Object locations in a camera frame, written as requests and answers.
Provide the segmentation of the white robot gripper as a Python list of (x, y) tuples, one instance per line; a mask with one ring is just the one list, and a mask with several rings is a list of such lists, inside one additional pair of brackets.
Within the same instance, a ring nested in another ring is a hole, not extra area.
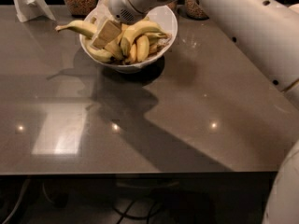
[(102, 49), (116, 37), (117, 44), (120, 44), (124, 32), (129, 27), (125, 23), (141, 21), (154, 8), (168, 5), (174, 1), (177, 0), (108, 0), (109, 11), (119, 22), (106, 19), (100, 24), (94, 24), (91, 45)]

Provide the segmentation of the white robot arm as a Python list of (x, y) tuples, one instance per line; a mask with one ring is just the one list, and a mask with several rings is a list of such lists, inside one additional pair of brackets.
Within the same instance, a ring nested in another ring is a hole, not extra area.
[[(133, 24), (176, 0), (107, 0), (110, 14)], [(299, 14), (276, 0), (193, 0), (299, 109)], [(299, 224), (299, 141), (273, 183), (262, 224)]]

